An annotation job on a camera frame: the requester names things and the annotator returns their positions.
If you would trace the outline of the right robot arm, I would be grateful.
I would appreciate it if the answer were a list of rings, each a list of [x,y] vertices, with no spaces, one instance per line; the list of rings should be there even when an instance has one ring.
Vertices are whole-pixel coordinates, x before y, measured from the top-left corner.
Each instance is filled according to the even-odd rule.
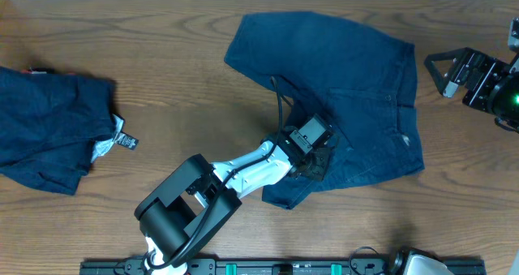
[[[496,126],[518,132],[518,57],[506,63],[462,48],[429,54],[424,65],[440,95],[451,98],[463,87],[464,105],[493,115]]]

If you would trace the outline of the blue denim shorts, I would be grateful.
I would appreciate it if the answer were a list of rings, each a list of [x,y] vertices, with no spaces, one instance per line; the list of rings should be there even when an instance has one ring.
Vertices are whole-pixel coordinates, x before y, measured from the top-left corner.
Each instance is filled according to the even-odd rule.
[[[264,202],[295,208],[311,193],[382,183],[425,167],[415,99],[414,45],[348,19],[311,11],[243,16],[225,63],[293,101],[289,126],[318,114],[332,126],[322,181],[283,178]]]

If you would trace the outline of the black clothing label tag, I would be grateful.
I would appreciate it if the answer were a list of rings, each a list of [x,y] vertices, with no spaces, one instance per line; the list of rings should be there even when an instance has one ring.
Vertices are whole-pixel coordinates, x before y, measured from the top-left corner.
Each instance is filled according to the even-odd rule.
[[[135,150],[139,140],[125,132],[119,132],[114,138],[114,143],[130,150]]]

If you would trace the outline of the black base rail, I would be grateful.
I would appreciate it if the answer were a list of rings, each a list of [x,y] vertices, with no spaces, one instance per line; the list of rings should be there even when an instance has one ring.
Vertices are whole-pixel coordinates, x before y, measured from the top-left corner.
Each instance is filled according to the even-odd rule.
[[[348,261],[268,261],[194,259],[187,263],[186,275],[351,275],[387,274],[388,264],[381,259]],[[144,275],[139,257],[123,261],[86,261],[80,265],[80,275]]]

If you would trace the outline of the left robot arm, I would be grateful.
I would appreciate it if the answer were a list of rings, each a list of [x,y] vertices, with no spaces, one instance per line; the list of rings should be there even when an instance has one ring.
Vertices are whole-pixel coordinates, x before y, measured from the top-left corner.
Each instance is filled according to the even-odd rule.
[[[185,160],[135,209],[148,251],[148,274],[179,274],[241,206],[241,199],[283,178],[320,181],[332,151],[324,133],[316,140],[299,130],[269,136],[254,151],[210,163]]]

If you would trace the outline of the dark navy folded garment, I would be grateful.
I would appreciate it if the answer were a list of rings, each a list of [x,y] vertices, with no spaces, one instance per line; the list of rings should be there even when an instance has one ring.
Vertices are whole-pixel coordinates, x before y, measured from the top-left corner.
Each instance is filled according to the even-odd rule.
[[[95,147],[119,123],[114,85],[83,75],[1,69],[1,173],[26,187],[74,195]]]

